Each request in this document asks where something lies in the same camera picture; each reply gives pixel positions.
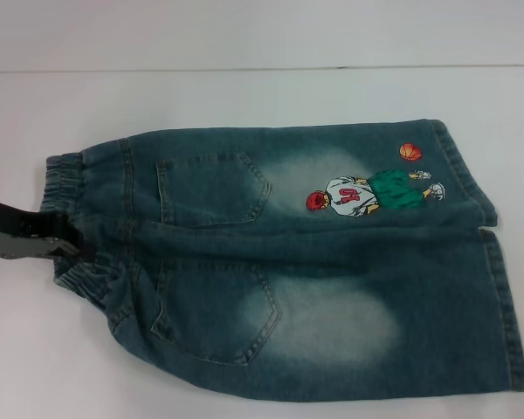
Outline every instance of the cartoon sneaker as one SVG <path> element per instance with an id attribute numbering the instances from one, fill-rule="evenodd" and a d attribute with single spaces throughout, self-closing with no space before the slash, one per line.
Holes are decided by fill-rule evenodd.
<path id="1" fill-rule="evenodd" d="M 433 183 L 429 189 L 431 190 L 431 196 L 437 201 L 445 199 L 445 187 L 442 183 Z"/>
<path id="2" fill-rule="evenodd" d="M 431 179 L 431 173 L 424 172 L 423 170 L 417 170 L 417 171 L 410 172 L 410 175 L 414 179 Z"/>

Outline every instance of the pocket stitching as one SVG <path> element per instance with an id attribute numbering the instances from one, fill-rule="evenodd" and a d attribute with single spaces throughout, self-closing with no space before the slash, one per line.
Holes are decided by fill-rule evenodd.
<path id="1" fill-rule="evenodd" d="M 123 306 L 116 314 L 107 319 L 108 327 L 112 335 L 115 335 L 121 323 L 134 314 L 132 306 Z"/>
<path id="2" fill-rule="evenodd" d="M 264 204 L 270 195 L 272 190 L 271 183 L 262 175 L 262 172 L 254 166 L 252 160 L 243 152 L 240 153 L 215 153 L 211 155 L 197 155 L 195 157 L 183 158 L 183 159 L 169 159 L 159 161 L 156 164 L 157 169 L 157 184 L 159 189 L 159 195 L 161 197 L 161 222 L 175 224 L 175 211 L 169 197 L 169 183 L 167 180 L 167 173 L 179 166 L 183 166 L 186 163 L 194 164 L 203 164 L 209 162 L 210 159 L 213 159 L 217 156 L 225 156 L 230 158 L 230 161 L 236 161 L 242 163 L 246 168 L 254 175 L 254 177 L 262 184 L 258 199 L 255 203 L 246 210 L 246 214 L 243 217 L 240 217 L 237 221 L 226 221 L 225 219 L 212 218 L 204 223 L 188 224 L 186 227 L 195 228 L 195 227 L 205 227 L 215 224 L 235 224 L 235 223 L 249 223 L 254 221 L 260 214 Z"/>
<path id="3" fill-rule="evenodd" d="M 169 199 L 169 185 L 167 182 L 166 161 L 160 161 L 157 167 L 157 187 L 161 198 L 161 222 L 167 224 L 175 223 L 173 205 Z"/>
<path id="4" fill-rule="evenodd" d="M 225 264 L 210 264 L 211 266 L 214 266 L 216 268 L 238 268 L 240 265 L 225 265 Z M 151 332 L 153 332 L 157 337 L 161 338 L 162 340 L 167 341 L 171 346 L 173 346 L 176 350 L 183 354 L 187 354 L 188 356 L 191 356 L 195 359 L 198 359 L 200 361 L 208 361 L 216 364 L 222 364 L 222 365 L 241 365 L 246 366 L 249 364 L 250 361 L 252 361 L 256 355 L 260 352 L 264 344 L 267 342 L 267 340 L 270 338 L 273 329 L 278 323 L 278 320 L 281 318 L 281 309 L 279 308 L 278 301 L 276 300 L 272 289 L 270 288 L 270 285 L 268 283 L 267 278 L 265 277 L 261 266 L 259 265 L 253 265 L 251 267 L 252 275 L 255 275 L 259 279 L 259 283 L 262 285 L 264 294 L 266 296 L 266 299 L 268 300 L 268 303 L 270 304 L 270 307 L 272 309 L 272 312 L 268 316 L 267 321 L 265 324 L 260 328 L 258 334 L 256 335 L 255 339 L 250 343 L 242 352 L 240 355 L 237 355 L 233 358 L 230 358 L 228 361 L 223 361 L 216 357 L 210 357 L 210 356 L 202 356 L 198 354 L 193 354 L 191 351 L 187 350 L 187 348 L 183 347 L 183 345 L 180 345 L 179 342 L 170 337 L 170 324 L 165 319 L 165 313 L 167 312 L 166 304 L 163 302 L 164 300 L 164 293 L 168 290 L 169 287 L 169 274 L 165 273 L 162 274 L 157 286 L 158 291 L 158 298 L 160 300 L 160 312 L 157 316 L 157 318 L 154 320 L 154 324 L 151 326 Z"/>

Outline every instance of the white surface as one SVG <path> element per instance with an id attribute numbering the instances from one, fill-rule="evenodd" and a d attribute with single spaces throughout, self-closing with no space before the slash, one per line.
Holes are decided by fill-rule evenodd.
<path id="1" fill-rule="evenodd" d="M 168 127 L 439 118 L 500 214 L 524 345 L 524 68 L 0 75 L 0 201 L 36 210 L 45 157 Z M 0 419 L 524 418 L 524 394 L 254 402 L 127 354 L 46 261 L 0 259 Z"/>
<path id="2" fill-rule="evenodd" d="M 524 64 L 524 0 L 0 0 L 0 70 Z"/>

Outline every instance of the blue denim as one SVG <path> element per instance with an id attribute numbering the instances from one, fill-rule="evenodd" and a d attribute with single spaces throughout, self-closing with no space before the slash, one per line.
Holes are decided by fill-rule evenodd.
<path id="1" fill-rule="evenodd" d="M 442 122 L 167 130 L 47 163 L 42 211 L 97 248 L 56 282 L 171 374 L 275 401 L 524 391 L 497 216 Z"/>

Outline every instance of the cartoon basketball player patch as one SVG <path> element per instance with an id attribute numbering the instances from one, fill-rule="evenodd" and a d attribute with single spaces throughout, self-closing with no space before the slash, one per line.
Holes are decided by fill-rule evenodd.
<path id="1" fill-rule="evenodd" d="M 400 155 L 404 160 L 417 161 L 421 158 L 423 153 L 421 152 L 421 148 L 408 142 L 400 147 Z"/>
<path id="2" fill-rule="evenodd" d="M 445 187 L 433 183 L 422 191 L 409 185 L 411 179 L 431 179 L 431 174 L 418 170 L 385 170 L 369 179 L 343 176 L 333 179 L 326 191 L 317 190 L 307 198 L 311 211 L 332 207 L 341 216 L 366 216 L 379 208 L 418 208 L 427 199 L 445 198 Z"/>

